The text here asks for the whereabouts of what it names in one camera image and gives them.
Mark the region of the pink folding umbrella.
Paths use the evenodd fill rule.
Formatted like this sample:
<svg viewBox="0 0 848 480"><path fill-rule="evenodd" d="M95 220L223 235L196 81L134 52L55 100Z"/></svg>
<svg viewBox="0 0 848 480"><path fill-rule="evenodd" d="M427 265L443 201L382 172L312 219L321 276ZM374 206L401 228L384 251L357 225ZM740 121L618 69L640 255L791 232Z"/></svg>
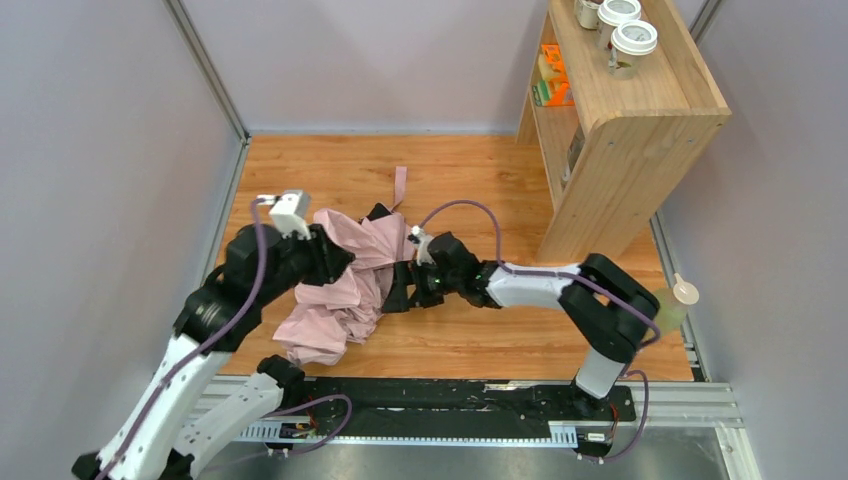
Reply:
<svg viewBox="0 0 848 480"><path fill-rule="evenodd" d="M376 203L376 212L359 220L329 208L314 213L313 221L355 259L334 283L295 287L296 306L273 335L290 362L334 365L349 343L363 344L376 329L394 279L394 264L414 255L407 239L410 226L396 211L405 198L406 182L407 168L397 167L393 204Z"/></svg>

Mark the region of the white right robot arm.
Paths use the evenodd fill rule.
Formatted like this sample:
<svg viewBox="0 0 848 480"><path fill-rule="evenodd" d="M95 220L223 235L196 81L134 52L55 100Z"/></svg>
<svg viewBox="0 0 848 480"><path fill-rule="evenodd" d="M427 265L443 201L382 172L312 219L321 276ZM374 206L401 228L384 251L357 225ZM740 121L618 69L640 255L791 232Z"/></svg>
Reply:
<svg viewBox="0 0 848 480"><path fill-rule="evenodd" d="M414 258L394 265L384 313L435 307L449 294L478 308L562 311L589 345L574 377L585 397L606 398L657 328L657 297L602 254L561 267L525 267L480 260L450 232L416 236L413 243Z"/></svg>

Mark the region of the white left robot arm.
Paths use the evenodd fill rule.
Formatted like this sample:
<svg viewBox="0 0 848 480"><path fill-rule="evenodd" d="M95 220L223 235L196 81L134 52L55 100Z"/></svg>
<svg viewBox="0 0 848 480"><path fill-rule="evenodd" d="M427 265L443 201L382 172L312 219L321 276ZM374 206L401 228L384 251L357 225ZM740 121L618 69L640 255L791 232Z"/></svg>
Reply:
<svg viewBox="0 0 848 480"><path fill-rule="evenodd" d="M354 261L319 224L282 235L268 224L239 231L202 286L186 299L160 366L118 433L72 467L78 479L196 479L254 422L315 406L305 374L279 355L260 361L235 393L192 419L198 400L262 310L300 283L329 285Z"/></svg>

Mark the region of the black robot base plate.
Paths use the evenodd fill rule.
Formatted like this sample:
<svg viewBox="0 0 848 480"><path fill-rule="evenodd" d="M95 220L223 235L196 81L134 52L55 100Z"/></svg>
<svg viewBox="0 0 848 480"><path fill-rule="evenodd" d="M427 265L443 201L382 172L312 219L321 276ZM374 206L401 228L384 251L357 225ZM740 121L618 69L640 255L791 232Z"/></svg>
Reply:
<svg viewBox="0 0 848 480"><path fill-rule="evenodd" d="M556 425L597 422L609 446L638 418L629 388L594 400L568 382L320 377L284 394L283 409L300 405L316 434L359 440L552 440Z"/></svg>

